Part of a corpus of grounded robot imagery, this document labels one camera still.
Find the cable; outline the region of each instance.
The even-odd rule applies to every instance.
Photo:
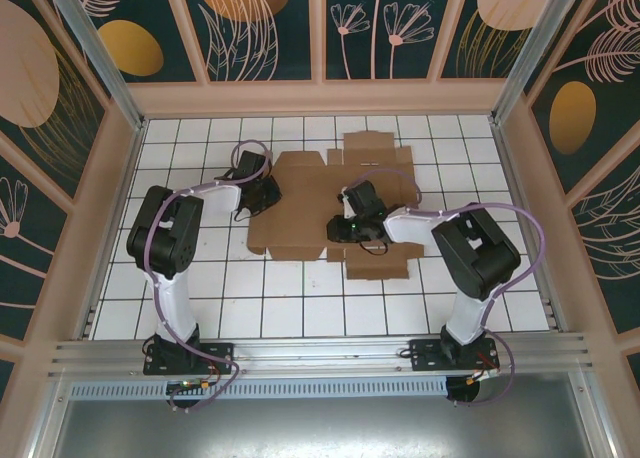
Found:
[[[232,367],[234,369],[233,374],[226,381],[226,383],[224,383],[222,386],[220,386],[206,400],[201,400],[198,403],[196,403],[195,405],[193,405],[191,408],[184,409],[185,413],[188,413],[189,410],[196,411],[196,410],[198,410],[200,408],[203,408],[204,406],[212,403],[218,396],[220,396],[222,393],[224,393],[224,391],[229,387],[229,385],[231,385],[231,383],[233,383],[233,381],[235,381],[235,379],[238,377],[238,374],[240,373],[240,366],[235,361],[225,360],[223,358],[218,358],[217,356],[210,355],[208,353],[205,353],[203,351],[198,350],[197,348],[194,348],[193,346],[191,346],[188,343],[186,343],[185,341],[183,341],[178,336],[178,334],[171,328],[171,326],[167,323],[167,319],[166,319],[166,317],[164,315],[164,312],[162,311],[162,306],[160,305],[160,293],[159,293],[160,282],[158,281],[158,277],[155,274],[155,272],[151,269],[151,264],[150,264],[151,243],[153,241],[153,237],[154,237],[154,235],[156,233],[156,230],[158,229],[158,226],[160,224],[160,220],[162,219],[162,216],[164,215],[164,212],[167,210],[167,208],[169,208],[171,203],[173,203],[179,197],[185,196],[185,195],[186,196],[191,196],[191,195],[195,195],[195,194],[198,194],[198,193],[205,193],[205,192],[215,188],[216,186],[219,186],[220,184],[239,185],[239,184],[242,184],[242,183],[247,183],[248,181],[251,181],[251,180],[253,180],[255,178],[258,178],[258,177],[262,176],[264,171],[269,167],[269,164],[271,163],[271,160],[272,160],[271,151],[269,151],[269,149],[263,143],[261,143],[261,142],[259,142],[257,140],[246,140],[246,141],[239,142],[233,148],[233,150],[231,152],[232,160],[233,160],[233,157],[235,156],[235,154],[239,153],[240,148],[242,146],[246,145],[246,144],[249,144],[249,143],[256,143],[256,144],[260,145],[264,149],[265,156],[266,156],[267,159],[264,161],[264,163],[260,167],[260,170],[258,170],[256,173],[254,173],[251,176],[248,176],[246,178],[242,178],[242,179],[239,179],[239,180],[228,180],[228,181],[226,181],[226,180],[225,181],[215,180],[215,181],[213,181],[211,183],[203,183],[202,185],[197,185],[197,186],[193,186],[191,188],[185,188],[183,190],[178,190],[178,191],[174,192],[171,196],[169,196],[166,200],[164,200],[162,205],[160,205],[160,208],[158,209],[158,212],[156,213],[156,216],[153,219],[153,222],[151,223],[151,227],[149,228],[149,233],[148,233],[148,236],[147,236],[147,240],[146,240],[145,245],[144,245],[144,255],[143,255],[143,258],[144,258],[144,270],[151,277],[151,280],[153,281],[153,303],[154,303],[154,306],[155,306],[155,309],[156,309],[156,313],[158,314],[158,319],[160,320],[160,323],[162,323],[162,325],[167,330],[167,333],[169,333],[169,335],[175,340],[176,343],[178,343],[180,346],[182,346],[187,351],[190,351],[194,355],[199,356],[201,358],[204,358],[205,360],[212,361],[214,363],[221,363],[221,364],[230,366],[230,367]],[[171,397],[170,397],[170,402],[171,403],[173,403],[173,397],[174,396],[175,396],[175,392],[171,394]],[[177,409],[178,409],[173,404],[172,404],[172,408],[173,408],[174,411],[177,411]]]

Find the flattened cardboard box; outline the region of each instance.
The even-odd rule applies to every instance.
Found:
[[[268,249],[276,261],[315,261],[327,249],[327,260],[346,262],[347,278],[380,280],[408,278],[407,260],[424,256],[417,244],[391,244],[382,256],[373,256],[357,244],[327,239],[327,223],[343,213],[338,195],[375,168],[393,168],[413,174],[411,148],[395,148],[393,133],[362,131],[344,136],[344,150],[328,150],[327,164],[317,151],[285,151],[272,174],[282,199],[251,218],[247,246],[262,255]],[[395,173],[367,177],[386,206],[412,203],[415,189]]]

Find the white tile floor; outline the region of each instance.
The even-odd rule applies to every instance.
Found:
[[[149,186],[179,188],[210,181],[229,166],[240,137],[274,154],[340,147],[343,133],[389,131],[411,146],[422,208],[470,201],[511,202],[484,116],[323,116],[154,120],[143,146],[121,230],[111,256],[91,337],[141,339],[155,329],[142,273],[125,250],[129,229]],[[515,214],[491,211],[525,256]],[[292,338],[438,333],[453,306],[455,286],[437,249],[409,263],[408,280],[345,280],[341,264],[275,262],[246,248],[248,222],[203,218],[189,269],[191,304],[204,338]],[[500,298],[488,325],[495,331],[547,330],[536,282],[529,278]]]

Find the purple cable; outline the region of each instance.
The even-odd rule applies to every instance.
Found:
[[[229,387],[229,385],[231,385],[231,383],[233,383],[233,381],[238,377],[238,373],[240,372],[240,366],[238,366],[238,364],[235,361],[230,361],[230,360],[225,360],[225,359],[222,359],[222,358],[218,358],[217,356],[213,356],[213,355],[210,355],[208,353],[204,353],[204,352],[198,350],[197,348],[194,348],[193,346],[191,346],[188,343],[184,342],[177,335],[177,333],[171,328],[171,326],[167,323],[166,317],[165,317],[165,315],[164,315],[164,313],[162,311],[162,307],[160,306],[160,294],[158,292],[158,287],[159,287],[158,277],[156,276],[156,274],[151,269],[151,265],[150,265],[150,262],[149,262],[150,254],[151,254],[151,242],[153,241],[153,237],[154,237],[154,235],[156,233],[156,230],[158,229],[158,225],[160,224],[160,220],[162,219],[162,215],[164,215],[164,212],[167,210],[169,205],[171,205],[171,203],[173,203],[178,197],[183,196],[183,195],[194,195],[196,193],[204,193],[206,191],[212,190],[213,188],[215,188],[216,186],[219,186],[219,185],[239,185],[239,184],[251,181],[254,178],[257,178],[259,176],[262,176],[264,171],[269,166],[269,162],[272,159],[272,154],[269,151],[269,149],[263,143],[261,143],[261,142],[259,142],[257,140],[246,140],[246,141],[239,142],[233,148],[233,151],[231,152],[232,165],[233,165],[233,157],[236,155],[236,153],[239,152],[239,150],[240,150],[240,148],[242,146],[244,146],[244,145],[246,145],[248,143],[256,143],[256,144],[260,145],[265,151],[265,156],[267,157],[267,159],[262,164],[262,167],[260,168],[260,170],[258,170],[256,173],[254,173],[251,176],[248,176],[246,178],[242,178],[242,179],[239,179],[239,180],[229,180],[229,181],[217,180],[217,181],[213,181],[213,182],[210,182],[210,183],[203,183],[201,185],[197,185],[197,186],[194,186],[194,187],[191,187],[191,188],[185,188],[183,190],[178,190],[178,191],[174,192],[171,196],[169,196],[169,198],[164,200],[164,202],[162,203],[162,205],[158,209],[158,213],[156,213],[156,216],[153,219],[153,223],[151,223],[151,227],[149,228],[149,235],[147,236],[147,241],[145,242],[145,245],[144,245],[144,255],[143,255],[143,258],[144,258],[144,270],[147,272],[147,274],[151,277],[151,280],[153,281],[153,285],[154,285],[153,286],[153,304],[154,304],[154,306],[156,308],[156,313],[158,314],[158,318],[160,320],[160,323],[162,323],[162,325],[165,327],[165,329],[167,330],[169,335],[176,341],[176,343],[178,343],[180,346],[182,346],[187,351],[190,351],[194,355],[200,356],[201,358],[204,358],[205,360],[213,361],[215,363],[221,363],[221,364],[224,364],[224,365],[228,365],[228,366],[233,367],[233,369],[234,369],[234,372],[233,372],[233,375],[231,376],[231,378],[229,378],[226,381],[226,383],[224,383],[222,386],[220,386],[220,388],[218,388],[218,390],[215,393],[213,393],[206,400],[199,401],[198,403],[193,405],[191,408],[186,408],[184,410],[185,413],[188,413],[189,410],[196,411],[199,408],[202,408],[202,407],[210,404],[218,396],[220,396],[222,393],[224,393],[224,391]],[[177,407],[173,403],[173,396],[174,395],[172,394],[172,396],[170,397],[169,402],[171,403],[171,406],[173,407],[173,409],[175,411],[177,409]]]
[[[422,203],[422,192],[420,191],[420,187],[416,183],[416,180],[409,174],[405,173],[402,170],[395,170],[393,168],[375,168],[373,170],[367,171],[366,173],[360,175],[360,177],[355,180],[353,183],[347,186],[347,188],[353,188],[356,185],[362,183],[367,177],[374,175],[376,173],[395,173],[396,175],[400,175],[405,178],[409,183],[411,183],[416,189],[416,197],[418,198],[414,203],[410,203],[411,205],[419,205]]]

